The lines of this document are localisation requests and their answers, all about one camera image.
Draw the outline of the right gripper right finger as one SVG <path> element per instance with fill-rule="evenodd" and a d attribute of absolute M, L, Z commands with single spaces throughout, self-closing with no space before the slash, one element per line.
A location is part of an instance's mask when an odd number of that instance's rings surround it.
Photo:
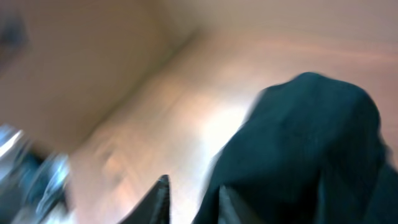
<path fill-rule="evenodd" d="M 264 224 L 232 188 L 221 186 L 219 190 L 218 224 Z"/>

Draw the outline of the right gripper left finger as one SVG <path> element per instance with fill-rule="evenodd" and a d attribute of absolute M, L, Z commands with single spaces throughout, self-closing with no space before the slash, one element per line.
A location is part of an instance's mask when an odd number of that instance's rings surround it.
<path fill-rule="evenodd" d="M 169 224 L 170 181 L 162 175 L 120 224 Z"/>

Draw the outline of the black shorts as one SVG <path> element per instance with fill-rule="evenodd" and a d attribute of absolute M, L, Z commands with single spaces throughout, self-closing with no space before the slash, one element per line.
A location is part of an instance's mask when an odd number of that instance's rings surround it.
<path fill-rule="evenodd" d="M 397 171 L 360 87 L 303 73 L 270 86 L 220 152 L 195 223 L 216 223 L 220 190 L 266 223 L 396 223 Z"/>

